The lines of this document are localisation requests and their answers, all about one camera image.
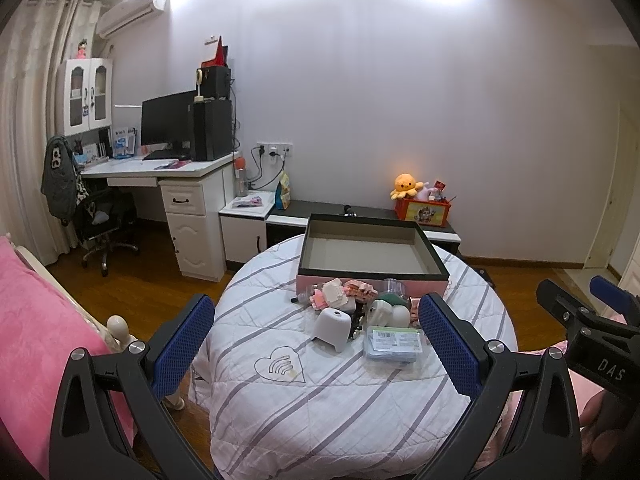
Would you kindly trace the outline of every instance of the green ball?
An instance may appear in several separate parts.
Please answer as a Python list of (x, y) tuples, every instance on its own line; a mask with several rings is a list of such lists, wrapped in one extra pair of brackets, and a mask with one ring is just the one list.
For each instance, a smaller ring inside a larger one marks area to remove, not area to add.
[(403, 300), (400, 296), (392, 292), (384, 292), (383, 294), (379, 294), (377, 299), (384, 300), (391, 306), (402, 305), (409, 308), (408, 301)]

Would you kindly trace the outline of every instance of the pink box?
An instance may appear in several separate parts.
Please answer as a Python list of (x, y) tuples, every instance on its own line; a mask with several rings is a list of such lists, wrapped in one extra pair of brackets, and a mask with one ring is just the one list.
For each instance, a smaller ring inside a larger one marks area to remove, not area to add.
[(312, 214), (296, 277), (296, 290), (334, 278), (380, 288), (403, 282), (409, 296), (444, 294), (449, 272), (416, 222)]

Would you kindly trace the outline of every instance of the door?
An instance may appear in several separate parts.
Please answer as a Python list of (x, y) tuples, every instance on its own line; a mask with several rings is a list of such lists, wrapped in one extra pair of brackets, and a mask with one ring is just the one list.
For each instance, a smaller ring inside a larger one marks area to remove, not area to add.
[(167, 213), (166, 219), (174, 242), (175, 257), (182, 273), (214, 276), (207, 217)]
[(604, 269), (609, 264), (634, 192), (640, 135), (628, 116), (620, 110), (616, 160), (609, 196), (600, 220), (598, 233), (584, 264), (586, 269)]
[(89, 83), (90, 126), (111, 126), (111, 59), (92, 59)]
[(267, 248), (267, 224), (262, 219), (221, 215), (220, 225), (230, 262), (245, 264)]
[(71, 136), (89, 129), (89, 59), (66, 62), (63, 115), (64, 134)]
[(640, 237), (638, 237), (634, 253), (631, 255), (631, 260), (629, 260), (622, 275), (619, 287), (628, 290), (632, 294), (640, 294)]

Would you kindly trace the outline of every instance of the blue gripper pad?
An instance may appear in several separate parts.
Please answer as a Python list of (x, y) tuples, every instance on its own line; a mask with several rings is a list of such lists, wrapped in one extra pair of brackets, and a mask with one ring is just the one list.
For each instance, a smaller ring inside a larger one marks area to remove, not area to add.
[(602, 276), (594, 276), (589, 290), (601, 302), (609, 305), (619, 314), (626, 314), (631, 308), (633, 297), (626, 290), (618, 288)]
[(175, 393), (214, 319), (209, 296), (196, 294), (175, 319), (162, 324), (149, 340), (151, 389), (158, 399)]
[(458, 319), (437, 294), (422, 297), (418, 318), (458, 393), (474, 400), (488, 368), (482, 336), (471, 323)]

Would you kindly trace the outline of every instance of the power cord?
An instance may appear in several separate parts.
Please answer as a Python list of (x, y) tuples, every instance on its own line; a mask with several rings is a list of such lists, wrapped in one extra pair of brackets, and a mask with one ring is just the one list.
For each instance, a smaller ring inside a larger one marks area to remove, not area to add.
[[(271, 152), (269, 154), (269, 156), (276, 156), (277, 153), (276, 152)], [(263, 189), (265, 187), (267, 187), (271, 182), (273, 182), (274, 180), (276, 180), (284, 171), (284, 165), (287, 161), (287, 152), (284, 153), (284, 156), (280, 156), (280, 158), (282, 158), (282, 167), (280, 168), (280, 171), (278, 173), (276, 173), (276, 176), (274, 176), (270, 181), (268, 181), (266, 184), (262, 184), (260, 187), (254, 187), (255, 191), (258, 191), (259, 189)]]
[[(258, 160), (255, 160), (254, 150), (260, 150), (259, 155), (258, 155), (260, 162), (258, 162)], [(258, 180), (260, 180), (262, 178), (262, 156), (263, 155), (264, 155), (264, 146), (262, 144), (260, 146), (255, 146), (254, 148), (251, 149), (251, 158), (255, 162), (255, 167), (258, 168), (259, 174), (255, 178), (248, 179), (247, 182), (249, 184), (251, 184), (252, 182), (257, 182)]]
[(238, 150), (240, 148), (240, 141), (236, 139), (236, 132), (240, 129), (240, 121), (238, 121), (238, 116), (236, 116), (236, 92), (234, 91), (234, 82), (236, 80), (232, 79), (231, 83), (229, 85), (229, 88), (231, 88), (231, 95), (234, 97), (231, 101), (231, 130), (233, 131), (233, 143), (234, 143), (234, 150)]

